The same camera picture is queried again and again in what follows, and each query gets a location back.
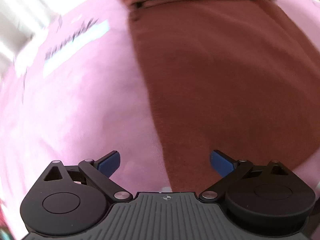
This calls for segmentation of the dark red knit sweater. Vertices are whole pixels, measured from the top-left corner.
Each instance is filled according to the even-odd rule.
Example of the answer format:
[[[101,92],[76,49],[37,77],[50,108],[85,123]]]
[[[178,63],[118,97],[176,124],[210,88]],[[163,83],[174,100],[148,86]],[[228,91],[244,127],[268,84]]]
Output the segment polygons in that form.
[[[121,0],[174,191],[210,152],[294,169],[319,149],[319,51],[272,0]]]

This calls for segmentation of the pink floral bed sheet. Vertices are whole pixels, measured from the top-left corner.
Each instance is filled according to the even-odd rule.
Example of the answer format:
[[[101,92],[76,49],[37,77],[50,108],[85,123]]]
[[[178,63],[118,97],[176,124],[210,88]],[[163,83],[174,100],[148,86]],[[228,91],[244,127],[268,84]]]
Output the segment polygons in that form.
[[[1,211],[16,239],[27,234],[20,204],[52,160],[75,165],[117,150],[116,183],[132,193],[174,191],[129,13],[121,0],[88,0],[55,20],[40,44],[25,46],[19,58],[24,74],[14,69],[6,74],[1,84]],[[319,38],[295,25],[319,51]],[[292,170],[319,192],[319,149]]]

